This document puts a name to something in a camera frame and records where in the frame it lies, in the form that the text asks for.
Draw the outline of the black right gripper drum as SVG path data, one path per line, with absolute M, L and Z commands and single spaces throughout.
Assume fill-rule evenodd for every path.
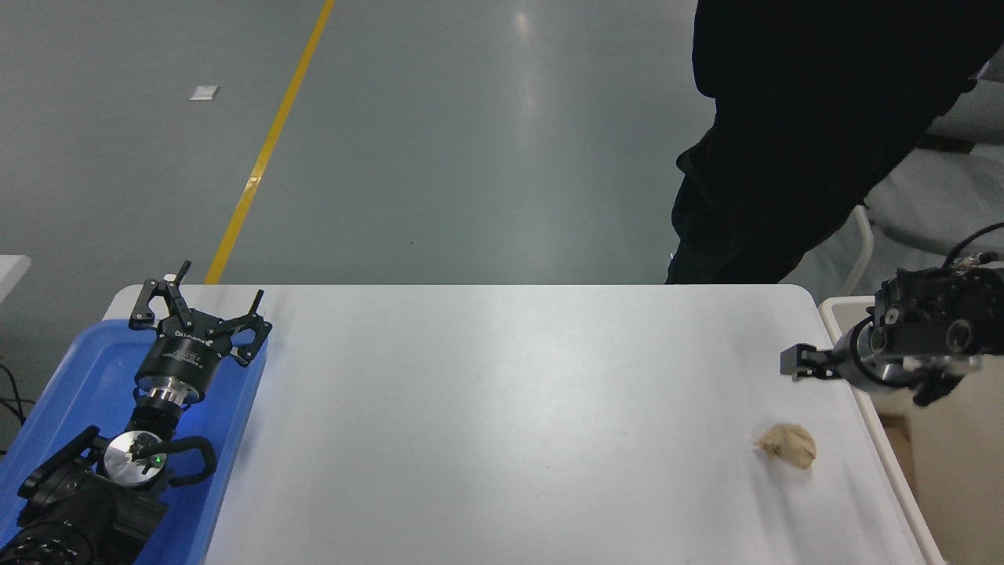
M 881 371 L 869 367 L 863 358 L 871 354 L 869 329 L 871 321 L 862 319 L 840 337 L 831 350 L 831 376 L 860 391 L 888 391 L 889 387 L 881 379 Z

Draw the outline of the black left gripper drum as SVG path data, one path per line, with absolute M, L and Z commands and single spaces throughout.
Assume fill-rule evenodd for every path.
M 183 390 L 186 400 L 204 400 L 223 358 L 232 348 L 235 330 L 207 312 L 191 311 L 191 324 L 180 315 L 162 319 L 157 337 L 135 376 L 144 392 L 155 388 Z

